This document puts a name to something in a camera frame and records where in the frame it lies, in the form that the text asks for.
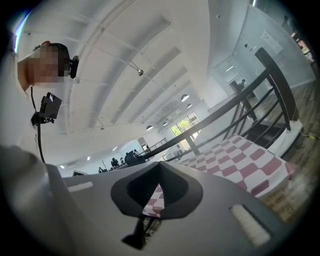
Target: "window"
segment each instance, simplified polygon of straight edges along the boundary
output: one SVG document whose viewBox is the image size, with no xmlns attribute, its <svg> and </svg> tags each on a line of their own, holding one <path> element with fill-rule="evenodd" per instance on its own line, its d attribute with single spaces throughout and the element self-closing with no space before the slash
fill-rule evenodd
<svg viewBox="0 0 320 256">
<path fill-rule="evenodd" d="M 171 126 L 170 129 L 173 132 L 174 136 L 178 136 L 185 132 L 186 130 L 190 129 L 191 127 L 195 126 L 200 122 L 199 118 L 197 117 L 195 112 L 190 113 L 185 118 L 177 122 L 175 125 Z M 199 132 L 195 132 L 191 137 L 193 141 L 195 141 L 196 137 L 199 135 Z M 188 142 L 184 139 L 180 142 L 181 146 L 184 150 L 189 150 L 190 146 Z"/>
</svg>

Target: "ceiling light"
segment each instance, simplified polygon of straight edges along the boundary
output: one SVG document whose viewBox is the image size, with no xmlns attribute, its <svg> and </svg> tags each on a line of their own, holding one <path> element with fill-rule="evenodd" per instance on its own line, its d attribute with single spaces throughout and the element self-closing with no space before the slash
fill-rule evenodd
<svg viewBox="0 0 320 256">
<path fill-rule="evenodd" d="M 181 101 L 182 102 L 184 102 L 186 99 L 188 99 L 189 98 L 189 95 L 188 94 L 184 94 L 184 95 L 182 95 L 182 97 L 181 97 Z"/>
<path fill-rule="evenodd" d="M 230 69 L 232 69 L 234 66 L 229 67 L 225 72 L 229 71 Z"/>
</svg>

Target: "checkered tablecloth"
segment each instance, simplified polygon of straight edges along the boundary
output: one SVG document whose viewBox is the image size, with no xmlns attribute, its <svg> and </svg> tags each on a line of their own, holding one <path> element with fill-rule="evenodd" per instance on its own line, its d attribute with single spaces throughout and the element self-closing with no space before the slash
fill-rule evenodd
<svg viewBox="0 0 320 256">
<path fill-rule="evenodd" d="M 142 213 L 151 217 L 160 217 L 160 212 L 165 208 L 164 193 L 158 184 L 149 202 L 144 207 Z"/>
<path fill-rule="evenodd" d="M 294 164 L 239 135 L 233 135 L 212 149 L 179 164 L 224 177 L 257 198 L 270 192 L 284 180 L 291 180 L 296 168 Z M 159 218 L 164 208 L 164 194 L 158 185 L 142 213 Z"/>
</svg>

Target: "black cable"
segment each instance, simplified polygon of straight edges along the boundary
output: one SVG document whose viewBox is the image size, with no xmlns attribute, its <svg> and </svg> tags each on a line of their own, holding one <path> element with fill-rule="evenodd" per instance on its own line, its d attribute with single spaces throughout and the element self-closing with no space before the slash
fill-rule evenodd
<svg viewBox="0 0 320 256">
<path fill-rule="evenodd" d="M 32 104 L 33 104 L 33 107 L 34 107 L 34 111 L 37 112 L 36 104 L 35 104 L 35 101 L 34 101 L 34 90 L 33 90 L 33 86 L 31 86 L 31 100 L 32 100 Z"/>
<path fill-rule="evenodd" d="M 41 147 L 41 119 L 40 117 L 38 117 L 38 146 L 39 146 L 39 152 L 40 152 L 40 156 L 41 156 L 41 159 L 42 159 L 42 162 L 43 163 L 46 163 L 45 162 L 45 159 L 44 159 L 44 155 L 42 154 L 42 147 Z"/>
</svg>

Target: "white strip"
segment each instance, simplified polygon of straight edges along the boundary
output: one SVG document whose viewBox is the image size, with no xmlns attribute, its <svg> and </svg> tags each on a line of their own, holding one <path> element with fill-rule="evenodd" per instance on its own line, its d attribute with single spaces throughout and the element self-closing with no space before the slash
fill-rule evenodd
<svg viewBox="0 0 320 256">
<path fill-rule="evenodd" d="M 68 190 L 69 192 L 75 192 L 75 191 L 80 191 L 80 190 L 85 190 L 88 188 L 91 188 L 93 186 L 93 183 L 91 181 L 86 182 L 86 183 L 81 183 L 78 185 L 74 185 L 74 186 L 68 186 Z"/>
<path fill-rule="evenodd" d="M 254 246 L 261 246 L 270 240 L 270 234 L 242 205 L 234 205 L 231 212 Z"/>
</svg>

